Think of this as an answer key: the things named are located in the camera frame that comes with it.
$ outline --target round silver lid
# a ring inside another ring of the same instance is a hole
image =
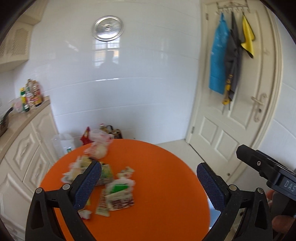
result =
[[[123,22],[114,16],[106,16],[97,20],[93,28],[93,36],[101,41],[118,38],[123,32]]]

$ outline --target round table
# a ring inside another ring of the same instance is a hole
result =
[[[41,187],[45,191],[59,189],[62,174],[88,147],[79,147],[57,161]],[[97,240],[200,241],[206,235],[210,224],[206,194],[193,171],[178,157],[153,144],[115,139],[102,161],[111,165],[114,176],[126,166],[135,170],[131,177],[136,182],[135,204],[111,211],[110,217],[97,215],[104,186],[95,187],[87,208],[93,213],[84,223]],[[66,239],[73,240],[59,209],[56,214]]]

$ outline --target door frame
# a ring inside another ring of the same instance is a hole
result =
[[[206,8],[205,8],[205,3],[210,3],[210,2],[216,2],[215,1],[209,1],[209,0],[202,0],[201,1],[201,16],[202,16],[202,28],[201,28],[201,36],[202,36],[202,42],[201,42],[201,51],[200,51],[200,57],[199,60],[205,59],[205,61],[199,61],[199,73],[198,73],[198,80],[197,80],[197,88],[196,88],[196,94],[195,94],[195,100],[194,100],[194,105],[192,108],[192,114],[186,134],[185,141],[190,144],[190,140],[192,137],[192,130],[197,118],[197,114],[199,111],[200,103],[201,103],[201,96],[202,96],[202,84],[203,84],[203,79],[206,74],[205,72],[205,66],[206,63],[208,62],[207,59],[207,48],[206,48],[206,43],[207,43],[207,36],[203,34],[205,31],[205,21],[207,21],[207,13],[206,13]],[[251,148],[253,149],[258,149],[260,146],[262,140],[265,137],[265,134],[270,126],[270,123],[274,117],[277,102],[279,99],[279,94],[281,91],[281,83],[282,83],[282,75],[283,75],[283,57],[282,57],[282,50],[281,50],[281,40],[280,40],[280,35],[277,27],[277,23],[274,18],[274,14],[272,11],[270,11],[267,7],[265,7],[268,17],[271,22],[271,28],[273,31],[274,35],[274,41],[275,41],[275,69],[274,69],[274,83],[272,87],[272,92],[271,96],[269,98],[269,103],[267,106],[267,111],[264,116],[264,120],[261,124],[261,128],[259,132],[257,133],[257,136],[253,143],[251,144]],[[229,176],[229,178],[226,180],[228,183],[233,183],[246,169],[247,165],[243,162],[241,162],[238,167],[235,169],[235,171],[232,173],[232,175]]]

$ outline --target hook rack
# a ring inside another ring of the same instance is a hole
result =
[[[221,12],[224,12],[224,10],[229,13],[229,9],[233,12],[233,9],[235,8],[237,12],[239,12],[239,9],[242,10],[242,12],[244,12],[244,8],[246,8],[248,10],[248,12],[250,12],[250,8],[248,5],[247,0],[245,0],[245,4],[240,4],[240,3],[236,3],[233,1],[230,1],[228,5],[224,5],[224,6],[219,6],[219,3],[216,2],[217,4],[217,14],[220,14]]]

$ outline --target screw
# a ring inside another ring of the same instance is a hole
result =
[[[259,193],[261,193],[261,194],[264,193],[264,190],[263,190],[262,188],[257,188],[257,191],[258,191]]]
[[[231,191],[236,191],[237,190],[237,187],[235,185],[229,185],[229,189]]]
[[[42,188],[37,188],[35,192],[36,192],[37,194],[41,193],[41,192],[42,192]]]
[[[63,189],[64,190],[68,190],[70,188],[70,184],[65,184],[65,185],[63,185]]]

